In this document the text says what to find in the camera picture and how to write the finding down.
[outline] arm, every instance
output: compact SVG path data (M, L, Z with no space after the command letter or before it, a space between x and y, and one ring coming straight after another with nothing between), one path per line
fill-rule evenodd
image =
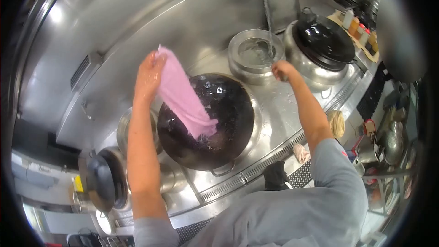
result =
M141 63L134 89L128 132L128 181L134 219L156 217L169 221L160 194L160 165L152 136L150 105L160 85L166 56L151 52Z
M320 141L334 138L326 114L293 65L287 61L278 61L273 64L272 72L276 79L279 79L282 75L288 77L288 82L296 96L299 120L312 156Z

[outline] wok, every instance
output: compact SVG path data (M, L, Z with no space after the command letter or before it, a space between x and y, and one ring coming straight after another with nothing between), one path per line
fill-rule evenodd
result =
M214 176L229 173L235 159L248 152L247 144L254 131L255 112L250 96L241 83L222 74L198 75L190 78L190 83L209 116L218 120L217 133L210 137L201 135L195 140L176 114L163 103L157 120L163 149L173 160L189 169L211 171ZM227 172L217 174L213 171L228 163L232 168Z

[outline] orange bottle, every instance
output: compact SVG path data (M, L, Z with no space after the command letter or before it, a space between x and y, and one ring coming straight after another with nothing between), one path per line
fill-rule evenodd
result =
M349 26L349 30L348 30L351 36L354 36L355 32L357 31L358 25L359 25L359 19L358 17L354 17L354 19L352 19L351 25Z

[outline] pot lid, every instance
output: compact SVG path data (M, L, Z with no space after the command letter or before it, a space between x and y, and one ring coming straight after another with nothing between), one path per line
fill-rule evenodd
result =
M355 57L353 42L345 30L334 21L313 14L309 8L302 10L293 37L311 60L328 70L342 70Z

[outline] pink towel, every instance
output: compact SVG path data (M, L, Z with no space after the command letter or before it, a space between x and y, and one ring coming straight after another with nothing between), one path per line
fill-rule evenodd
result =
M210 119L174 53L159 45L156 57L162 53L168 58L162 71L159 95L183 122L194 139L201 134L214 135L217 132L218 120Z

